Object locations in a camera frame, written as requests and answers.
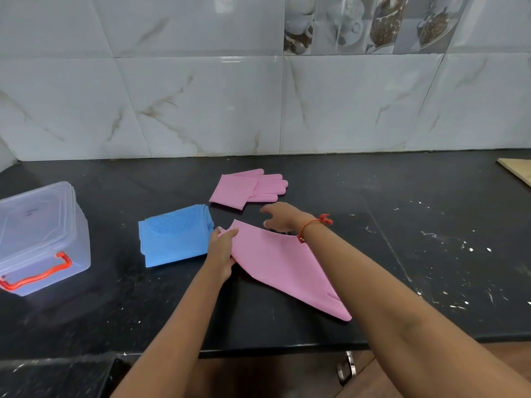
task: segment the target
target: container lid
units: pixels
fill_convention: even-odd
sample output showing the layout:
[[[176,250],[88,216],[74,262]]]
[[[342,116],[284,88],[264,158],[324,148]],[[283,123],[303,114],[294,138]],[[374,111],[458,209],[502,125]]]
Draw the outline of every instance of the container lid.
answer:
[[[61,181],[0,200],[0,275],[54,255],[76,236],[76,192]]]

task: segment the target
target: forearm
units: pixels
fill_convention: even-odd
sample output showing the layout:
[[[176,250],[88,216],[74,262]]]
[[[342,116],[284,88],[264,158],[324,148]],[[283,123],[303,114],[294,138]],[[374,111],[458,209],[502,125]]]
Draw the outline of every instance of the forearm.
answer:
[[[328,228],[308,225],[304,239],[404,396],[529,394],[523,378]]]
[[[219,268],[208,260],[112,398],[184,396],[223,284]]]

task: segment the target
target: metal handle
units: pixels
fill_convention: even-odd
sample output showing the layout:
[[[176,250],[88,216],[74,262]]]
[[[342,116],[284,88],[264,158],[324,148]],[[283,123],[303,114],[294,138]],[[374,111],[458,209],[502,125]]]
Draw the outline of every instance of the metal handle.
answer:
[[[337,364],[339,383],[344,387],[355,375],[356,366],[354,365],[354,358],[352,357],[352,352],[347,351],[345,360]]]
[[[72,260],[70,260],[70,257],[66,255],[65,252],[59,252],[55,255],[57,258],[62,258],[64,262],[62,264],[58,264],[55,267],[50,268],[49,270],[43,272],[39,275],[29,276],[27,278],[21,279],[20,281],[17,281],[15,283],[9,283],[8,281],[4,280],[4,276],[0,278],[0,287],[4,290],[15,290],[18,289],[21,286],[24,286],[31,282],[40,281],[51,274],[55,274],[58,271],[62,271],[63,269],[70,268],[72,266]]]

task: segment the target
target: red thread bracelet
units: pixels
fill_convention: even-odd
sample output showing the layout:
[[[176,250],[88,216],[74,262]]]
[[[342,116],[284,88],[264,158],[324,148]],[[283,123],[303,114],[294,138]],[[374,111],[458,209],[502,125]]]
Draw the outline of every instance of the red thread bracelet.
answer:
[[[328,219],[328,217],[330,216],[330,214],[322,214],[322,215],[319,215],[319,218],[318,219],[312,219],[308,222],[306,222],[304,225],[302,225],[301,227],[301,231],[299,232],[299,234],[297,235],[297,239],[299,239],[299,241],[301,243],[306,243],[306,241],[304,240],[304,238],[302,237],[302,232],[304,231],[304,228],[306,226],[308,226],[308,224],[312,223],[312,222],[315,222],[315,221],[319,221],[321,222],[323,225],[332,225],[334,223],[333,220],[331,219]]]

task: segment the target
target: coffee cup tile print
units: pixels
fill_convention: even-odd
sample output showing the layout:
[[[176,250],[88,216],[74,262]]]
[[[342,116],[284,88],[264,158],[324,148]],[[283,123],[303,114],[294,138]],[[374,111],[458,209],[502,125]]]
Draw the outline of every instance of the coffee cup tile print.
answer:
[[[284,54],[310,54],[317,0],[286,0]]]
[[[444,53],[467,2],[286,0],[284,53]]]

